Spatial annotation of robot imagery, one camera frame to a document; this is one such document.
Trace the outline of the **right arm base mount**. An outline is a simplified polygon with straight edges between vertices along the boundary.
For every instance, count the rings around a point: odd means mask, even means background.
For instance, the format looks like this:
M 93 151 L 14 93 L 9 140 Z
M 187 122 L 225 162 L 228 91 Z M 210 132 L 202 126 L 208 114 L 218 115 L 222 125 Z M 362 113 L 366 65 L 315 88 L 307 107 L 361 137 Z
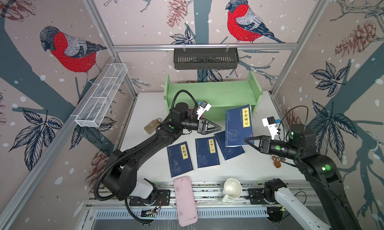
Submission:
M 287 188 L 257 188 L 257 189 L 248 189 L 249 196 L 246 199 L 250 200 L 251 205 L 274 205 L 278 204 L 277 194 L 280 192 L 281 194 L 291 193 Z

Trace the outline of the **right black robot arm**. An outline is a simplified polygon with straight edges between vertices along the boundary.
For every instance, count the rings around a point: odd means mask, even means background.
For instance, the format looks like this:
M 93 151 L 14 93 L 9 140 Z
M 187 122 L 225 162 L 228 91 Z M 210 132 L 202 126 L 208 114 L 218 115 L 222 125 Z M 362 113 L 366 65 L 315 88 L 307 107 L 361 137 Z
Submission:
M 262 154 L 293 160 L 317 194 L 329 223 L 323 223 L 280 179 L 264 183 L 263 196 L 269 204 L 285 208 L 305 230 L 360 230 L 362 227 L 346 196 L 335 162 L 317 153 L 316 135 L 306 125 L 290 126 L 288 141 L 269 136 L 246 138 L 245 142 Z

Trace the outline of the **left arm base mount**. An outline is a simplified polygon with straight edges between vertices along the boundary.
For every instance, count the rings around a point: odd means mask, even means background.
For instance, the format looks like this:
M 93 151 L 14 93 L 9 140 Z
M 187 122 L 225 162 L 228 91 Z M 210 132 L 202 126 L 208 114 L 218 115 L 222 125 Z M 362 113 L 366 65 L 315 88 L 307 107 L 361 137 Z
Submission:
M 170 204 L 171 191 L 170 190 L 153 190 L 153 192 L 146 198 L 131 197 L 130 207 L 152 207 L 152 206 L 168 206 Z

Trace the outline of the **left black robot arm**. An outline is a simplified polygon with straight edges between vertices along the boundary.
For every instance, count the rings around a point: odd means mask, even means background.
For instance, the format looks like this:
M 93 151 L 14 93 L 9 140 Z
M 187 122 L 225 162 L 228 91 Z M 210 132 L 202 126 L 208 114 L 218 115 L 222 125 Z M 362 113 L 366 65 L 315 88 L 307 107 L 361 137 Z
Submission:
M 155 128 L 153 136 L 131 149 L 123 152 L 116 150 L 110 155 L 104 171 L 94 184 L 96 200 L 117 198 L 127 203 L 129 198 L 137 197 L 145 205 L 161 204 L 158 188 L 147 179 L 138 180 L 138 170 L 158 151 L 174 143 L 184 134 L 184 130 L 201 135 L 220 131 L 219 125 L 203 118 L 203 113 L 211 107 L 205 101 L 194 101 L 194 107 L 190 109 L 188 104 L 173 100 L 169 114 Z

